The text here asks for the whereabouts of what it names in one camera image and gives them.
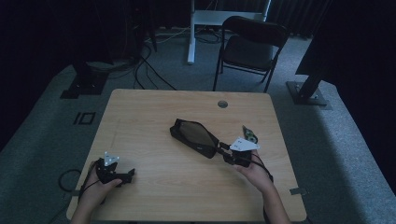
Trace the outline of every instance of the black curtain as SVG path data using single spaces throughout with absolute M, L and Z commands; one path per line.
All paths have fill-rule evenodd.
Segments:
M 395 13 L 395 1 L 333 0 L 296 72 L 336 86 L 393 192 Z
M 293 35 L 315 35 L 332 0 L 272 0 L 267 21 L 287 27 Z
M 0 151 L 73 54 L 111 63 L 132 51 L 128 2 L 0 1 Z

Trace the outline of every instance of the black chair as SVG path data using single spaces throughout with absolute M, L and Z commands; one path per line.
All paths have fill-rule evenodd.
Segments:
M 226 30 L 233 32 L 227 44 L 225 44 Z M 268 77 L 264 88 L 264 92 L 267 92 L 279 53 L 289 38 L 289 31 L 275 23 L 231 16 L 222 24 L 221 35 L 213 91 L 216 90 L 219 70 L 221 69 L 220 72 L 223 73 L 223 67 L 229 67 L 262 75 L 261 83 Z

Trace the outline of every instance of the white plastic part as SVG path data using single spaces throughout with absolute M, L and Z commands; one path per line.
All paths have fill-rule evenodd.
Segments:
M 120 157 L 113 156 L 113 155 L 108 154 L 108 152 L 105 152 L 105 166 L 109 166 L 119 160 L 120 160 Z
M 252 142 L 249 142 L 248 140 L 238 137 L 232 145 L 230 145 L 230 149 L 235 150 L 235 151 L 249 151 L 253 149 L 259 149 L 260 146 L 257 144 L 254 144 Z

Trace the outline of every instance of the metal stand base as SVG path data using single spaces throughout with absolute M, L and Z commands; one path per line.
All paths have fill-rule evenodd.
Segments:
M 289 88 L 291 98 L 296 105 L 318 105 L 321 109 L 332 110 L 332 106 L 329 101 L 325 100 L 317 89 L 314 94 L 308 99 L 301 98 L 299 95 L 300 88 L 303 86 L 303 82 L 288 81 L 286 85 Z
M 62 93 L 61 99 L 77 99 L 80 95 L 100 95 L 106 84 L 108 73 L 93 73 L 95 78 L 88 85 L 81 85 L 79 76 L 76 76 L 69 90 Z

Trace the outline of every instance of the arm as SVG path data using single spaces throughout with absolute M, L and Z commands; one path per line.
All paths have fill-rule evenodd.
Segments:
M 95 167 L 93 167 L 85 185 L 87 188 L 85 188 L 84 193 L 79 199 L 71 224 L 90 223 L 93 210 L 103 201 L 106 195 L 121 182 L 120 179 L 115 179 L 107 184 L 102 184 L 96 174 Z
M 252 150 L 251 159 L 262 163 L 257 150 Z M 248 168 L 239 165 L 234 165 L 233 167 L 262 193 L 264 209 L 271 223 L 290 223 L 276 187 L 264 169 L 254 163 L 251 163 Z

